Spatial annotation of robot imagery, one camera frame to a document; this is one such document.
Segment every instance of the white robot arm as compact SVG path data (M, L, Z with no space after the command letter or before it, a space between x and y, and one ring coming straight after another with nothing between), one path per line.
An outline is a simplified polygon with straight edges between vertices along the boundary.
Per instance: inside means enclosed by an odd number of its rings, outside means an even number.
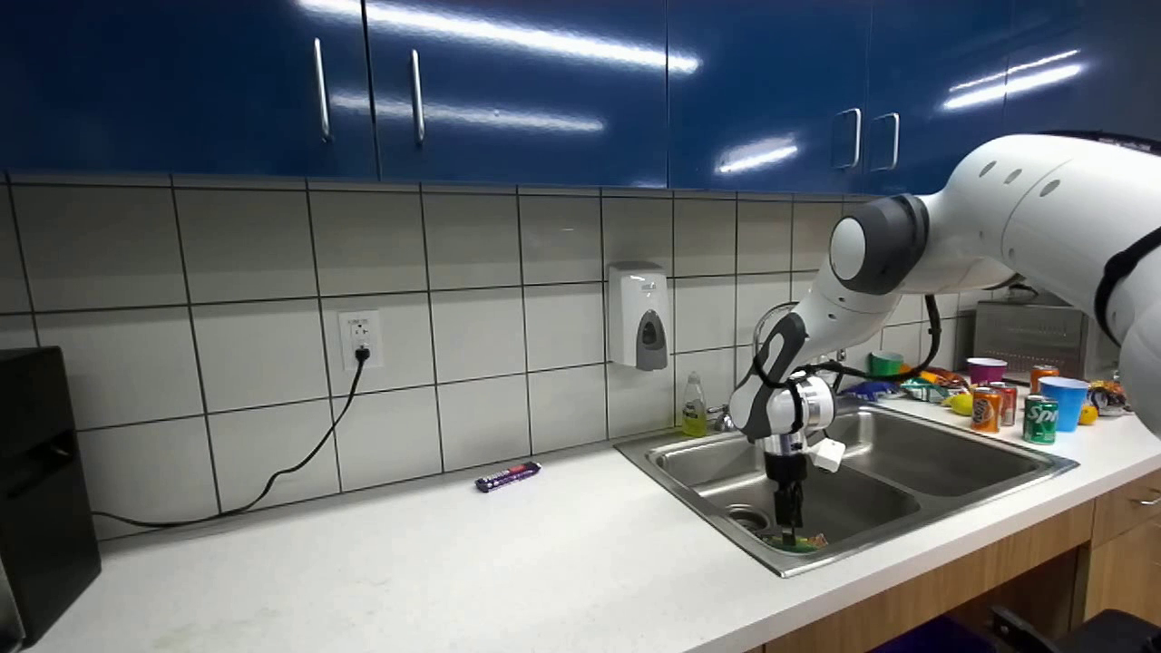
M833 417L829 388L804 363L874 335L900 293L991 288L1011 272L1119 346L1123 395L1161 431L1161 155L1064 133L994 139L943 194L844 214L804 301L757 335L729 413L765 438L786 526L803 513L804 434Z

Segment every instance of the white tile wall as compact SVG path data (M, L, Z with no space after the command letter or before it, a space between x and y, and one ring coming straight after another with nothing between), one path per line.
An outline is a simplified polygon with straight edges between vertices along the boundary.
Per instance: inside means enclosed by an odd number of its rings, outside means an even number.
M171 190L13 187L13 211L37 309L183 301Z
M41 315L41 346L66 352L79 428L171 420L204 410L182 309Z
M425 291L416 194L310 194L322 293Z
M178 190L192 301L314 293L305 194Z
M513 194L425 196L432 288L513 288Z
M29 313L7 187L0 187L0 313Z
M528 373L528 403L538 453L586 448L610 434L603 367Z
M336 469L343 491L440 476L435 388L357 395L336 428Z
M264 479L280 469L292 469L322 438L331 425L331 403L269 408L241 413L215 413L215 460L221 508L249 503ZM336 495L332 443L320 451L296 476L282 476L258 508Z
M493 379L440 388L447 469L474 469L528 453L524 379Z
M528 372L603 363L604 293L586 288L528 288Z
M725 403L755 321L812 278L839 207L215 178L12 187L25 196L7 218L0 187L0 349L66 349L90 495L137 520L235 508L320 443L347 391L339 313L380 315L380 372L320 460L264 503L659 434L688 373ZM29 278L16 249L37 249ZM610 263L676 272L667 372L604 363ZM956 313L974 298L943 301L943 358L956 358ZM853 349L880 346L925 346L913 305Z
M523 278L582 284L603 278L598 196L517 196Z

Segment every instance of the white countertop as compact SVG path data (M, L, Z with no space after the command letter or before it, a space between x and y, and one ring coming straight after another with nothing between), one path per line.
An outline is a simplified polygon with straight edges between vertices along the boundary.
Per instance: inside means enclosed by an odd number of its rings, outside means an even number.
M1161 469L1135 417L1049 451L1082 469L786 582L617 451L347 495L108 546L33 653L752 651Z

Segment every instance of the kitchen sink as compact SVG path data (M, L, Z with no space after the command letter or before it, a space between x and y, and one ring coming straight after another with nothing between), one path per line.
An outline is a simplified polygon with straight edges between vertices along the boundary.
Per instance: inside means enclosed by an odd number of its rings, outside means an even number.
M620 453L777 572L833 564L1075 469L1043 451L871 408L841 410L825 434L847 451L833 476L810 469L803 495L810 546L795 553L777 546L760 448L740 431L631 443Z

